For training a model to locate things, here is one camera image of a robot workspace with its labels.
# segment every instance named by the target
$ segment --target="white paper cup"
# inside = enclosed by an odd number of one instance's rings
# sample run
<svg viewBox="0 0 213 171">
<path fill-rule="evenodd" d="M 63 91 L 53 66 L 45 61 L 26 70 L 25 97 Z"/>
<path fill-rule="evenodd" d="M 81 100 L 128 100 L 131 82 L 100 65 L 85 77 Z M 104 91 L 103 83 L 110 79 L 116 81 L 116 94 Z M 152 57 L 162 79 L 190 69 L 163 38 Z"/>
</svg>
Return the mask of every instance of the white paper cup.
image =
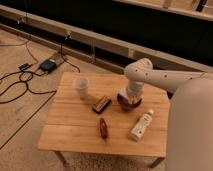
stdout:
<svg viewBox="0 0 213 171">
<path fill-rule="evenodd" d="M 87 78 L 80 77 L 74 80 L 74 88 L 78 92 L 80 98 L 85 98 L 88 94 L 89 81 Z"/>
</svg>

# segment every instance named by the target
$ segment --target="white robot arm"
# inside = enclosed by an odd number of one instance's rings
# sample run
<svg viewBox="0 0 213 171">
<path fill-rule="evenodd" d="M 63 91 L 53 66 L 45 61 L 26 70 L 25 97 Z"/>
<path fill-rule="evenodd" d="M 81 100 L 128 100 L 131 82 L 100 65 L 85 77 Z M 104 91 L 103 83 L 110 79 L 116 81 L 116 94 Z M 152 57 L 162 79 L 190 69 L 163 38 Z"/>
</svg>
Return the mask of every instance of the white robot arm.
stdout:
<svg viewBox="0 0 213 171">
<path fill-rule="evenodd" d="M 212 171 L 213 73 L 152 70 L 151 61 L 142 59 L 128 65 L 125 75 L 129 84 L 119 96 L 130 105 L 137 103 L 143 82 L 174 93 L 166 171 Z"/>
<path fill-rule="evenodd" d="M 162 88 L 170 93 L 186 81 L 194 78 L 208 78 L 213 80 L 213 73 L 153 70 L 151 61 L 141 59 L 128 65 L 124 70 L 130 82 L 144 82 Z"/>
</svg>

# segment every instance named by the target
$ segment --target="speckled floor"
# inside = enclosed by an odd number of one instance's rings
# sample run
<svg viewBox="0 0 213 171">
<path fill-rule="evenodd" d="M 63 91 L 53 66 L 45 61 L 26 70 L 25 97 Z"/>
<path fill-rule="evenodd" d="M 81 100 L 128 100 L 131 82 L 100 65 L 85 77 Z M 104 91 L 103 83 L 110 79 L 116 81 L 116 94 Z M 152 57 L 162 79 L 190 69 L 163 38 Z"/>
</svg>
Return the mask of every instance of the speckled floor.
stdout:
<svg viewBox="0 0 213 171">
<path fill-rule="evenodd" d="M 0 30 L 0 44 L 19 44 L 23 38 Z M 39 61 L 43 61 L 54 53 L 54 50 L 34 42 L 29 42 L 29 49 Z M 17 71 L 23 63 L 32 63 L 33 60 L 27 53 L 25 46 L 0 47 L 0 77 L 5 73 Z M 70 62 L 78 65 L 82 72 L 110 73 L 110 71 L 69 57 Z M 30 82 L 34 91 L 42 92 L 57 88 L 64 71 L 75 72 L 68 64 L 63 64 L 51 75 L 35 77 Z M 0 84 L 2 92 L 9 84 L 18 80 L 18 76 L 11 76 Z M 10 99 L 23 91 L 23 85 L 14 86 L 7 94 L 0 97 L 0 101 Z M 25 122 L 31 114 L 50 95 L 32 95 L 26 93 L 20 99 L 9 104 L 0 105 L 0 146 Z M 55 154 L 51 151 L 39 151 L 37 142 L 44 125 L 51 101 L 48 102 L 1 150 L 1 171 L 147 171 L 144 163 L 151 163 L 153 158 L 135 156 L 117 156 L 82 153 L 63 153 L 70 164 L 69 168 L 62 166 Z M 153 171 L 164 171 L 163 162 Z"/>
</svg>

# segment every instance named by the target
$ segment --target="metal table leg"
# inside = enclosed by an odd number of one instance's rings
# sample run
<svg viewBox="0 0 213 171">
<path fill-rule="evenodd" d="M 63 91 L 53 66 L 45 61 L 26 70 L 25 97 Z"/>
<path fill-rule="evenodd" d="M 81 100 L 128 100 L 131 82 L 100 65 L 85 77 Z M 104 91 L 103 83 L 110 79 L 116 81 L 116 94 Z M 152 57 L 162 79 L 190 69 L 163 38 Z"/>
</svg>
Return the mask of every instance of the metal table leg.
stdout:
<svg viewBox="0 0 213 171">
<path fill-rule="evenodd" d="M 149 168 L 154 169 L 156 166 L 158 166 L 165 158 L 158 157 L 152 164 L 149 165 Z"/>
<path fill-rule="evenodd" d="M 58 157 L 58 159 L 62 162 L 63 166 L 68 165 L 66 159 L 64 158 L 64 156 L 61 154 L 60 151 L 54 151 L 54 153 L 56 154 L 56 156 Z"/>
</svg>

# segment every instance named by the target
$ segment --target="black wall panel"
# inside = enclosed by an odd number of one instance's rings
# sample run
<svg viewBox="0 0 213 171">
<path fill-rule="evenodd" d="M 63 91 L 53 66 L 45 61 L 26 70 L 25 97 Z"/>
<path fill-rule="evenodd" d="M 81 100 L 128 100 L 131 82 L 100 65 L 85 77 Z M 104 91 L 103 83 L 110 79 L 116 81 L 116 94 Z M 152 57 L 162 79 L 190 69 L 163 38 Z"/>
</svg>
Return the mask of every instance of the black wall panel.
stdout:
<svg viewBox="0 0 213 171">
<path fill-rule="evenodd" d="M 111 0 L 3 0 L 3 4 L 21 10 L 27 6 L 33 14 L 213 66 L 213 22 Z"/>
</svg>

